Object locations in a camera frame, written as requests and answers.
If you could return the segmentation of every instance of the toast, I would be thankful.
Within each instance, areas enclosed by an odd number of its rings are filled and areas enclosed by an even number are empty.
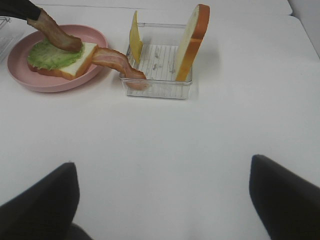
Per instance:
[[[67,80],[73,80],[82,76],[90,67],[92,63],[92,56],[94,52],[98,49],[96,43],[83,42],[83,53],[79,59],[74,63],[55,69],[37,68],[32,66],[29,62],[28,67],[33,72],[38,72],[41,75],[52,76],[52,77],[62,77]]]
[[[175,80],[185,81],[207,31],[210,7],[198,4],[185,27],[175,55]]]

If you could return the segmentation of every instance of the pink plate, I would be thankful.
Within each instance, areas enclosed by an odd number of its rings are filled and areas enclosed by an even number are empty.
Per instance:
[[[101,48],[108,46],[106,37],[92,27],[84,25],[62,25],[61,28],[66,33],[81,38],[83,42],[96,43]],[[91,65],[84,75],[73,80],[40,75],[37,72],[31,71],[27,65],[27,56],[33,45],[43,38],[44,35],[39,31],[31,33],[20,40],[8,56],[7,68],[9,73],[19,84],[27,89],[43,93],[69,90],[88,82],[103,69],[101,66]]]

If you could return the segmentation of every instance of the bacon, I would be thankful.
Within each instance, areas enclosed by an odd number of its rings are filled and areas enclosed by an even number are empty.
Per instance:
[[[146,76],[142,71],[131,67],[127,56],[113,49],[99,47],[92,56],[91,62],[95,65],[109,67],[122,73],[128,79],[145,80]],[[136,90],[144,90],[149,84],[141,82],[126,82],[126,84]]]
[[[42,32],[49,42],[59,49],[69,52],[79,52],[82,47],[81,39],[66,34],[42,8],[38,20],[27,18],[27,24]]]

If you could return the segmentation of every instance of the clear plastic box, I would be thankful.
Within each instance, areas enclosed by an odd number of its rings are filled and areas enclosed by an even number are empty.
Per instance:
[[[12,31],[9,26],[10,22],[10,17],[0,16],[0,63],[6,58],[23,34],[20,31]]]
[[[185,81],[175,81],[174,59],[185,25],[138,23],[138,30],[143,48],[138,64],[131,53],[130,46],[127,57],[131,66],[142,71],[146,80],[119,77],[127,96],[187,99],[192,84],[192,68]],[[139,90],[135,86],[147,84],[147,88]]]

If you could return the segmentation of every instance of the white table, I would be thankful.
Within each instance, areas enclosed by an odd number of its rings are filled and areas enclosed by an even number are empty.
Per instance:
[[[40,5],[93,6],[99,8],[128,8],[192,11],[196,4],[211,6],[217,13],[249,13],[291,15],[292,9],[288,0],[33,0]]]
[[[127,48],[134,9],[46,10]],[[0,204],[72,161],[74,222],[95,240],[268,240],[249,196],[251,157],[320,186],[319,65],[296,18],[253,14],[211,18],[188,100],[127,97],[108,69],[70,91],[32,92],[2,63]]]

